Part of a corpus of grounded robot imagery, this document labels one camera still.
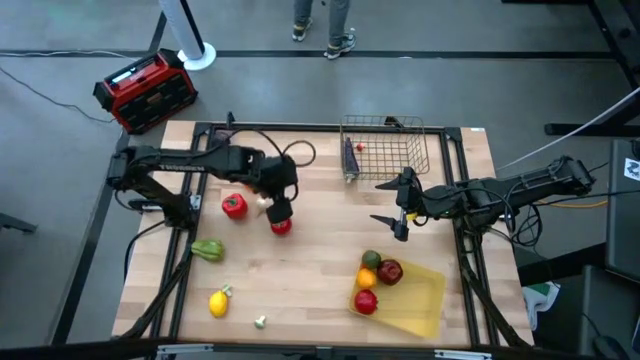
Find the yellow lemon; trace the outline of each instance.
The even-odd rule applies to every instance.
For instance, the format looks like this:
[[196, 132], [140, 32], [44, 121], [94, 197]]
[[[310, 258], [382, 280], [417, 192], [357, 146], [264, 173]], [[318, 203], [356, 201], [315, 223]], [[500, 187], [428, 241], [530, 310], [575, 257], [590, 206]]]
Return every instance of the yellow lemon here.
[[222, 291], [216, 291], [209, 298], [209, 311], [214, 317], [221, 317], [227, 312], [229, 299]]

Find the sneaker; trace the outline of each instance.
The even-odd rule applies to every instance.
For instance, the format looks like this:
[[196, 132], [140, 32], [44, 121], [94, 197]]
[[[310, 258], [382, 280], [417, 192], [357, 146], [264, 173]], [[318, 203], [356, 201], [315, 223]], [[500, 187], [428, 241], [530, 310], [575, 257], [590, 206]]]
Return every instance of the sneaker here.
[[353, 49], [355, 46], [356, 36], [353, 34], [344, 34], [344, 37], [342, 38], [342, 44], [340, 44], [340, 46], [329, 45], [329, 47], [327, 47], [327, 51], [325, 51], [324, 53], [324, 56], [326, 56], [326, 58], [329, 60], [337, 59], [340, 57], [340, 55], [346, 54], [351, 51], [351, 49]]
[[291, 34], [293, 41], [304, 40], [304, 38], [307, 37], [307, 30], [309, 30], [309, 28], [311, 27], [311, 24], [313, 24], [313, 19], [309, 18], [306, 26], [293, 25], [293, 34]]

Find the red bell pepper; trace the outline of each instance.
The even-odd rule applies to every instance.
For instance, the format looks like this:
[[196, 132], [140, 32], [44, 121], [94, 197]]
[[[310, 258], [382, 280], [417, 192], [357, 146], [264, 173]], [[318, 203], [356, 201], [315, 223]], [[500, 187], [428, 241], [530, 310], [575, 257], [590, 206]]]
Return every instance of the red bell pepper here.
[[285, 235], [291, 231], [292, 226], [293, 224], [291, 223], [291, 219], [287, 219], [277, 224], [271, 224], [271, 231], [276, 235]]
[[241, 219], [249, 211], [249, 206], [240, 194], [231, 194], [222, 201], [222, 211], [231, 219]]

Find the white pole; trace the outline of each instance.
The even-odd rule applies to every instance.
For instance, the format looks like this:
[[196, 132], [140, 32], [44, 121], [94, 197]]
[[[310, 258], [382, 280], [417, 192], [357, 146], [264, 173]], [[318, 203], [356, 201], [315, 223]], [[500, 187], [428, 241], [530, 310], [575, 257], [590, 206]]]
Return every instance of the white pole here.
[[190, 71], [202, 70], [216, 59], [216, 49], [202, 41], [187, 0], [159, 0], [173, 36], [182, 48], [178, 58]]

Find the person's legs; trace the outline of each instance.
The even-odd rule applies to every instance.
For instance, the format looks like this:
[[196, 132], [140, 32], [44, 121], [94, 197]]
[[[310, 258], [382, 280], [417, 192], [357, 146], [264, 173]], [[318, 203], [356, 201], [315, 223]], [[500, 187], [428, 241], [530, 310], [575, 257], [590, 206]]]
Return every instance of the person's legs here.
[[349, 14], [349, 0], [331, 0], [329, 13], [329, 45], [340, 46], [344, 38], [344, 24]]
[[329, 60], [337, 59], [356, 46], [356, 36], [344, 32], [350, 0], [332, 0], [329, 15], [329, 47], [324, 53]]
[[313, 23], [311, 6], [313, 0], [294, 0], [293, 3], [293, 40], [302, 41], [307, 36], [307, 30]]

